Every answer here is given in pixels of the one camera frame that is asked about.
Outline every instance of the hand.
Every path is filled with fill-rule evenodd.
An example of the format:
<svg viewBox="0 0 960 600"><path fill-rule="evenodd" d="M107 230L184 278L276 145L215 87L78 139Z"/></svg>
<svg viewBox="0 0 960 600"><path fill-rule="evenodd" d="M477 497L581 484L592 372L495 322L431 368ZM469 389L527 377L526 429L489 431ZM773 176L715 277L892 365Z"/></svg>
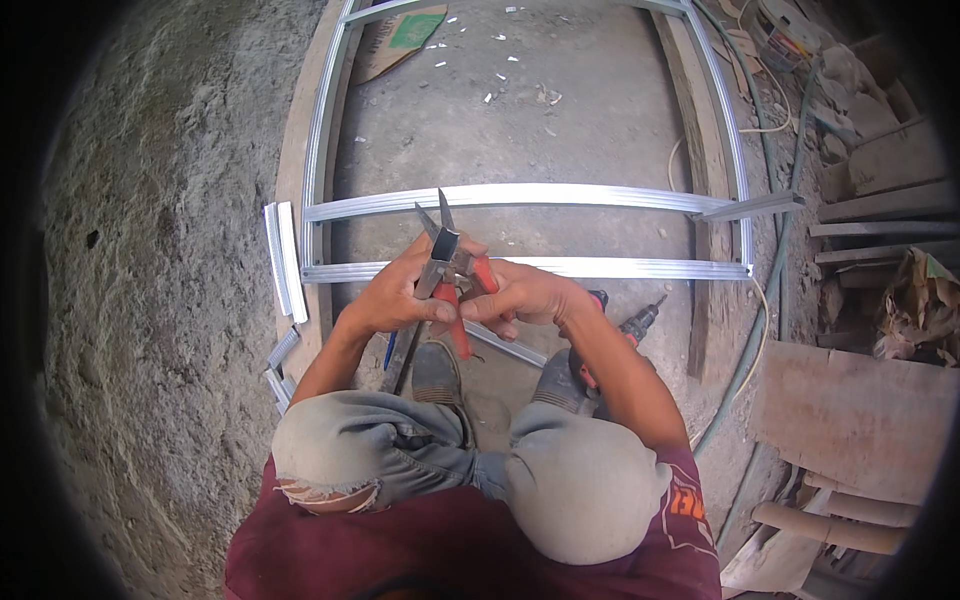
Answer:
<svg viewBox="0 0 960 600"><path fill-rule="evenodd" d="M563 330L574 311L592 305L587 291L572 279L502 259L491 260L490 267L500 291L475 296L470 290L460 299L460 314L507 342L516 339L517 330L503 320L504 313L516 313L525 323L553 323Z"/></svg>
<svg viewBox="0 0 960 600"><path fill-rule="evenodd" d="M487 247L460 236L460 245L474 255L481 255ZM453 305L443 300L414 298L415 282L423 265L430 258L432 242L425 233L410 248L376 274L370 285L340 315L337 323L345 322L360 333L398 331L417 321L452 323L457 318Z"/></svg>

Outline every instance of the cordless drill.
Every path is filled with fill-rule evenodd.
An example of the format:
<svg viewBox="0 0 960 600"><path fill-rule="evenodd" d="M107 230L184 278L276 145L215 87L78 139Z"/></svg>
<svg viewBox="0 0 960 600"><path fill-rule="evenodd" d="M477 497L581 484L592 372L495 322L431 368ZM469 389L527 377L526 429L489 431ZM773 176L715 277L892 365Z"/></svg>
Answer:
<svg viewBox="0 0 960 600"><path fill-rule="evenodd" d="M596 302L597 306L600 307L600 310L606 313L607 302L610 300L607 292L603 290L588 291L593 297L593 301ZM666 300L666 294L664 294L663 298L658 300L656 304L647 304L641 308L640 312L636 313L630 319L624 321L623 324L617 328L625 338L630 340L630 343L634 345L634 349L636 349L636 347L639 346L640 341L646 337L647 330L650 329L650 325L654 324L654 320L660 313L660 305L663 304L664 300ZM586 394L588 397L599 397L600 393L597 390L596 380L593 378L593 375L590 374L587 365L584 364L583 359L580 358L580 355L577 354L577 350L574 348L570 349L569 365L570 372L579 374L579 377L575 378L583 385L582 391L584 394Z"/></svg>

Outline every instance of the work boot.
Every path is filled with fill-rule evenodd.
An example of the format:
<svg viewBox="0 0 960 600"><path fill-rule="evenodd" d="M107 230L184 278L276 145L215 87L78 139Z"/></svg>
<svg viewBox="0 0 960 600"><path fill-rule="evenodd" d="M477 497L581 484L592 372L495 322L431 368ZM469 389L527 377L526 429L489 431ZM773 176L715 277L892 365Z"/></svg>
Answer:
<svg viewBox="0 0 960 600"><path fill-rule="evenodd" d="M565 348L553 355L543 367L533 402L546 402L559 406L574 415L592 417L597 401L587 397L583 386L573 378L569 365L570 349Z"/></svg>
<svg viewBox="0 0 960 600"><path fill-rule="evenodd" d="M450 348L440 340L427 340L414 352L414 401L436 402L452 410L464 428L464 448L476 446L467 406L460 390L460 368Z"/></svg>

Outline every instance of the red shirt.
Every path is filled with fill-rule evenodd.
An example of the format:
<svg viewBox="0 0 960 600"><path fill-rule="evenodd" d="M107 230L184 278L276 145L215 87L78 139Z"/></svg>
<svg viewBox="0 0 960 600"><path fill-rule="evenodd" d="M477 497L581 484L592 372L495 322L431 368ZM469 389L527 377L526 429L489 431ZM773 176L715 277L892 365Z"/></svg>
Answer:
<svg viewBox="0 0 960 600"><path fill-rule="evenodd" d="M507 505L470 486L379 513L315 516L291 505L274 458L256 507L233 535L224 591L240 598L375 598L392 588L440 597L720 598L700 475L687 449L658 454L673 480L633 553L572 566L538 552Z"/></svg>

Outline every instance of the leg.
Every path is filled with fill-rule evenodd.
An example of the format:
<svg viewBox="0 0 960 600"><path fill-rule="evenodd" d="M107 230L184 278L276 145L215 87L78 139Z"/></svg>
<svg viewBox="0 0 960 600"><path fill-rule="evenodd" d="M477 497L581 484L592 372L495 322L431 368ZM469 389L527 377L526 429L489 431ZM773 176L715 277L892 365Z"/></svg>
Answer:
<svg viewBox="0 0 960 600"><path fill-rule="evenodd" d="M545 556L598 564L633 552L671 478L632 431L592 419L573 385L568 350L547 363L534 400L514 420L506 501Z"/></svg>
<svg viewBox="0 0 960 600"><path fill-rule="evenodd" d="M274 434L277 479L311 512L363 511L459 485L492 495L472 447L456 362L439 342L414 354L414 398L336 392L292 406Z"/></svg>

